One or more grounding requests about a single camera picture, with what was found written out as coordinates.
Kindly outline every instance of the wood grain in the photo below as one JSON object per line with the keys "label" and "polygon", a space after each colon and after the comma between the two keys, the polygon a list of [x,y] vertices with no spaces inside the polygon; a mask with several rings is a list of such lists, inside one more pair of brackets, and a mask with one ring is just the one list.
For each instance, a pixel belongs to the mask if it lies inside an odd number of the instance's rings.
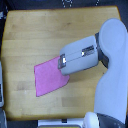
{"label": "wood grain", "polygon": [[58,56],[66,44],[94,35],[109,18],[120,19],[116,7],[10,11],[1,55],[7,119],[76,118],[93,111],[95,88],[106,72],[101,63],[41,97],[36,97],[34,66]]}

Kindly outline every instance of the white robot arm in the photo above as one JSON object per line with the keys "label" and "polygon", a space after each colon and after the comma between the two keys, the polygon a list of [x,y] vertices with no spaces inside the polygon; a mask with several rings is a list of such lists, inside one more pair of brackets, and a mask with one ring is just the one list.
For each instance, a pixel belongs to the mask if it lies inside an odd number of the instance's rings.
{"label": "white robot arm", "polygon": [[6,114],[2,109],[4,106],[2,66],[0,62],[0,128],[7,128]]}
{"label": "white robot arm", "polygon": [[94,113],[84,118],[85,128],[124,128],[127,110],[128,33],[118,19],[109,19],[94,36],[65,46],[58,68],[63,75],[91,68],[102,60],[108,70],[98,82]]}

